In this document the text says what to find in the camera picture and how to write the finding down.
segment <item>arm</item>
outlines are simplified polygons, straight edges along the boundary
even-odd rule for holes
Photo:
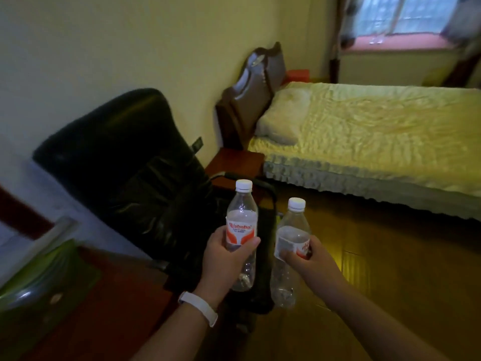
[[[211,235],[204,252],[202,277],[193,292],[214,310],[234,285],[247,257],[261,241],[259,237],[254,237],[230,253],[222,245],[224,238],[225,226]],[[190,361],[201,346],[207,328],[204,315],[192,305],[183,303],[132,361]]]
[[[342,318],[373,360],[447,361],[439,351],[356,291],[319,239],[311,236],[310,242],[313,255],[309,260],[289,252],[282,254],[285,261]]]

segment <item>brown leather headboard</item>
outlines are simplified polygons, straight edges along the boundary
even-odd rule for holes
[[[286,75],[280,43],[256,48],[244,62],[237,82],[215,105],[224,147],[247,149],[257,120],[269,107]]]

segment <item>windowsill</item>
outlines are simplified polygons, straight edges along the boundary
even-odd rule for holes
[[[369,44],[374,36],[359,36],[345,53],[376,52],[376,51],[411,51],[411,50],[451,50],[454,45],[439,34],[403,34],[385,36],[381,44]]]

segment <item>plastic bottle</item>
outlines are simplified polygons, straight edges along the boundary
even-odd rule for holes
[[[225,247],[234,252],[250,238],[257,235],[258,209],[252,198],[252,181],[237,180],[236,196],[227,208],[227,230]],[[256,252],[246,260],[238,280],[232,286],[234,291],[247,291],[256,278]]]
[[[280,258],[280,252],[292,251],[306,258],[309,250],[311,229],[304,216],[304,209],[304,199],[290,198],[288,212],[277,226],[270,290],[274,304],[281,308],[292,308],[296,303],[300,279],[299,275]]]

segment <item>red and white label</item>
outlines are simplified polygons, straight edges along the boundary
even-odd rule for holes
[[[257,224],[227,220],[226,240],[230,244],[242,245],[257,235]]]
[[[299,257],[307,259],[307,252],[309,252],[309,240],[305,241],[304,243],[293,243],[277,235],[276,248],[274,249],[274,257],[278,258],[281,261],[284,261],[280,258],[280,253],[283,250],[294,252]]]

